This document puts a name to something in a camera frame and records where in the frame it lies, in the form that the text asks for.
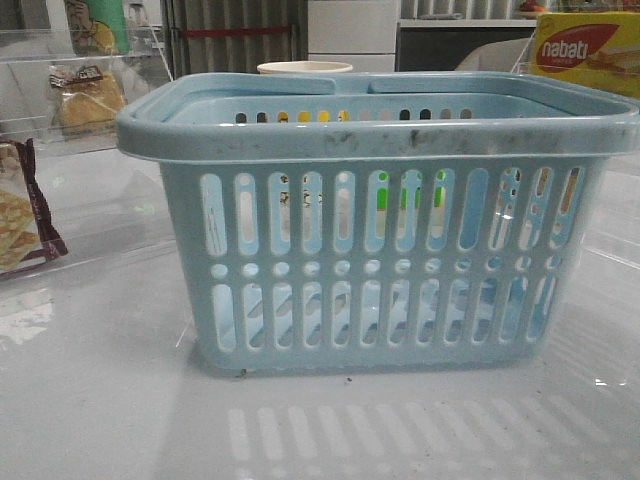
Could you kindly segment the light blue plastic basket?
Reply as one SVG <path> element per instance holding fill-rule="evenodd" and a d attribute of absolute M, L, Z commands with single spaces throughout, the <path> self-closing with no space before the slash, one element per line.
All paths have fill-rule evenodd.
<path fill-rule="evenodd" d="M 535 355 L 636 99 L 500 72 L 182 77 L 158 164 L 203 357 L 232 372 Z"/>

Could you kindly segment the packaged bread slice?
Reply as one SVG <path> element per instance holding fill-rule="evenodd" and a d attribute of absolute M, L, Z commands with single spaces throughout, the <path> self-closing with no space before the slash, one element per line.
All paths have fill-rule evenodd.
<path fill-rule="evenodd" d="M 66 137 L 111 129 L 116 114 L 126 105 L 114 75 L 97 65 L 77 70 L 51 66 L 49 87 L 55 104 L 52 124 Z"/>

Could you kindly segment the brown cracker snack packet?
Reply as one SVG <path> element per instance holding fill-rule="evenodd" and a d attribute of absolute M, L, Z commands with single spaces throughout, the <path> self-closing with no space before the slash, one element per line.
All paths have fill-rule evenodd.
<path fill-rule="evenodd" d="M 67 254 L 37 182 L 33 141 L 2 141 L 1 274 L 35 268 Z"/>

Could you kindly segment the white cabinet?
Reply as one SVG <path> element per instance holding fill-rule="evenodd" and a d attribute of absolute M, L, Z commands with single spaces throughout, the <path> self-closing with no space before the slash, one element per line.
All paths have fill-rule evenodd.
<path fill-rule="evenodd" d="M 399 1 L 310 1 L 308 58 L 348 63 L 356 72 L 392 72 Z"/>

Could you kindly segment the yellow nabati wafer box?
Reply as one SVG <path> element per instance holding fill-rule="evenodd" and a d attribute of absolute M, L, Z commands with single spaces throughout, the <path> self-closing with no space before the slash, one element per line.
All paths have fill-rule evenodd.
<path fill-rule="evenodd" d="M 639 97 L 639 15 L 546 13 L 529 57 L 535 75 Z"/>

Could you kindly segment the green cartoon snack bag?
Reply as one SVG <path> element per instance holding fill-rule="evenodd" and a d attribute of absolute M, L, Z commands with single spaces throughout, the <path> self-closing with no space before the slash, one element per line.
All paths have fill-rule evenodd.
<path fill-rule="evenodd" d="M 73 50 L 79 55 L 118 55 L 130 50 L 121 1 L 64 2 Z"/>

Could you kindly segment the cream paper cup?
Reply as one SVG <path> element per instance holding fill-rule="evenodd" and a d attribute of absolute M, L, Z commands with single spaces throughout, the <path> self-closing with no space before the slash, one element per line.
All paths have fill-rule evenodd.
<path fill-rule="evenodd" d="M 348 63 L 331 61 L 282 61 L 267 62 L 257 66 L 259 74 L 338 74 L 353 71 Z"/>

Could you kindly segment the clear acrylic display shelf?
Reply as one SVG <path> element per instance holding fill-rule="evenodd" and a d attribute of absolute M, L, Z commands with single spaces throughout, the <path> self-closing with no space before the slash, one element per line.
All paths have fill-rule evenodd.
<path fill-rule="evenodd" d="M 116 114 L 170 78 L 149 24 L 2 31 L 3 278 L 68 252 L 37 178 L 39 160 L 112 148 Z"/>

